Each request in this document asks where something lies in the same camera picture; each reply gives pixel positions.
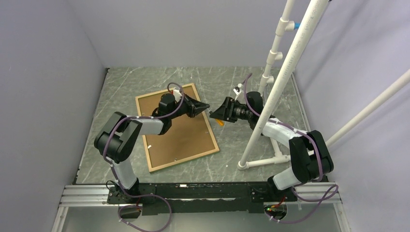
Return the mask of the green wooden picture frame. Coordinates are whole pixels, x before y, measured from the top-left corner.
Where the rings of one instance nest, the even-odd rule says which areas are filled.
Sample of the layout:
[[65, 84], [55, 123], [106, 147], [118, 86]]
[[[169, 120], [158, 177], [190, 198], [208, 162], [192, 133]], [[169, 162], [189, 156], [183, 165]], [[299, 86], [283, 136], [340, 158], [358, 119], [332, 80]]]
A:
[[181, 164], [220, 151], [205, 112], [172, 120], [164, 135], [143, 135], [149, 172]]

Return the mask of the orange handled screwdriver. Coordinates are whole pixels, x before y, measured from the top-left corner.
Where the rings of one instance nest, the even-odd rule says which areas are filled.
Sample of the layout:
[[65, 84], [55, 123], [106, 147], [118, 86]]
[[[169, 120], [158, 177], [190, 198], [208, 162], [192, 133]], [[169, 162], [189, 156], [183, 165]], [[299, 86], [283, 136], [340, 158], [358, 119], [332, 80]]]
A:
[[215, 119], [215, 121], [216, 121], [220, 126], [224, 126], [224, 122], [223, 122], [222, 120]]

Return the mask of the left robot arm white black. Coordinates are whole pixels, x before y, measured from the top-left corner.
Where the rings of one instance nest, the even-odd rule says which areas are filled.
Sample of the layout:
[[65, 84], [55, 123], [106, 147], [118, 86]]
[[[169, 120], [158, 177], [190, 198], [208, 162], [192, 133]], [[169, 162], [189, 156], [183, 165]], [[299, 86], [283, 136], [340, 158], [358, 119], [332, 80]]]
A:
[[158, 107], [150, 116], [127, 116], [114, 112], [94, 140], [94, 147], [110, 165], [114, 184], [120, 197], [132, 203], [140, 195], [139, 179], [131, 165], [130, 155], [139, 135], [163, 135], [172, 125], [172, 119], [187, 115], [194, 118], [210, 107], [181, 92], [163, 94]]

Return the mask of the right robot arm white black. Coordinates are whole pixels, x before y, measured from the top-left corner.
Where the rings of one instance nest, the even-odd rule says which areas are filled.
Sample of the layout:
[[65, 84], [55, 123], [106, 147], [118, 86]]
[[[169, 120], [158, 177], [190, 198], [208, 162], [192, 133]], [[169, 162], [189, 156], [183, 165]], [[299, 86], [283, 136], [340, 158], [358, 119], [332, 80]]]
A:
[[[263, 108], [261, 95], [252, 91], [247, 93], [245, 103], [226, 97], [222, 105], [211, 112], [210, 118], [232, 123], [239, 119], [246, 120], [254, 129]], [[286, 189], [319, 179], [334, 169], [323, 136], [317, 130], [300, 131], [272, 117], [265, 124], [262, 135], [290, 150], [291, 166], [268, 179], [272, 184], [267, 186], [266, 194], [273, 201], [283, 197]]]

